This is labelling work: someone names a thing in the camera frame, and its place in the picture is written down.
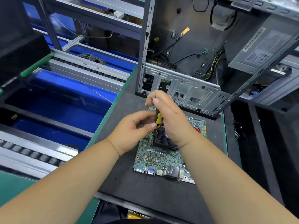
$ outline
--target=forearm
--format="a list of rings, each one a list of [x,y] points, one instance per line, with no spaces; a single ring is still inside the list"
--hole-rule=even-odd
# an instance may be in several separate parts
[[[216,223],[299,222],[203,136],[181,153]]]
[[[101,141],[0,208],[1,223],[75,223],[119,155]]]

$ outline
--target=person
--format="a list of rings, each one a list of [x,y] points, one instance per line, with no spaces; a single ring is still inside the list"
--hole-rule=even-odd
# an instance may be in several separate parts
[[[181,150],[215,223],[299,223],[199,134],[169,95],[156,90],[146,99],[145,105],[151,104],[160,110],[165,130]],[[124,117],[105,140],[81,152],[3,205],[0,223],[75,223],[118,158],[155,129],[154,116],[155,111],[140,111]]]

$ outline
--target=black cooling fan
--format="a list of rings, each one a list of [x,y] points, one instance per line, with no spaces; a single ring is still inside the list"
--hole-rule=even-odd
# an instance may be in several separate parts
[[[173,143],[171,139],[168,138],[163,127],[159,127],[158,129],[156,129],[154,135],[154,146],[172,151],[177,151],[177,145]]]

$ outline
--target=green circuit board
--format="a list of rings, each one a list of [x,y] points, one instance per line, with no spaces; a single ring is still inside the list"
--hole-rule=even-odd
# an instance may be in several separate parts
[[[204,120],[186,117],[189,123],[203,136],[207,137],[206,122]],[[149,175],[165,175],[167,167],[178,167],[178,180],[195,184],[188,167],[186,166],[179,149],[171,151],[153,146],[154,131],[140,140],[133,170]]]

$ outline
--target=black mat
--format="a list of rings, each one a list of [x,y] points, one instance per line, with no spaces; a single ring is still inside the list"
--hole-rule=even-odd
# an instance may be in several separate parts
[[[124,116],[140,110],[147,110],[144,106],[145,98],[135,95],[135,83],[136,76],[129,82],[95,143],[105,139]],[[223,124],[221,118],[213,121],[194,114],[185,114],[205,120],[207,123],[207,138],[223,150]],[[209,210],[196,185],[133,172],[137,148],[138,146],[134,147],[119,158],[99,192],[187,222],[213,223]]]

